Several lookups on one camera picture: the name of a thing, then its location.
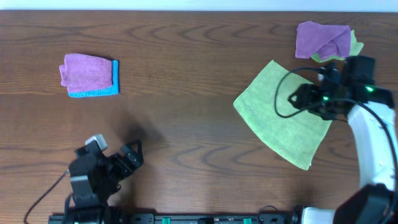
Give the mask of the light green cloth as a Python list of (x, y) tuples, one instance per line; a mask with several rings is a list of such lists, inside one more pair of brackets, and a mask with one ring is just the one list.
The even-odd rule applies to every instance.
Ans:
[(264, 144), (298, 168), (308, 170), (331, 121), (308, 111), (291, 118), (276, 114), (275, 110), (281, 114), (296, 112), (287, 98), (301, 84), (309, 83), (294, 73), (284, 80), (286, 73), (288, 70), (271, 60), (233, 106)]

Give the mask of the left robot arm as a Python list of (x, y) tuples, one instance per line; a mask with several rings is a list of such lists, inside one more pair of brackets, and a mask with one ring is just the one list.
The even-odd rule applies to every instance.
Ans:
[(72, 193), (65, 201), (63, 223), (123, 223), (123, 212), (108, 205), (111, 195), (121, 190), (120, 181), (132, 175), (144, 163), (142, 141), (121, 147), (123, 154), (103, 154), (95, 139), (75, 151), (69, 165)]

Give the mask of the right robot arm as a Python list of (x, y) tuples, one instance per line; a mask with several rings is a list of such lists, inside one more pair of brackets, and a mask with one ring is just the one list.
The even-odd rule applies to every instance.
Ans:
[(292, 223), (397, 223), (397, 136), (391, 91), (376, 86), (374, 58), (351, 56), (342, 72), (317, 69), (319, 85), (302, 84), (288, 101), (324, 120), (344, 115), (358, 155), (359, 190), (335, 210), (296, 209)]

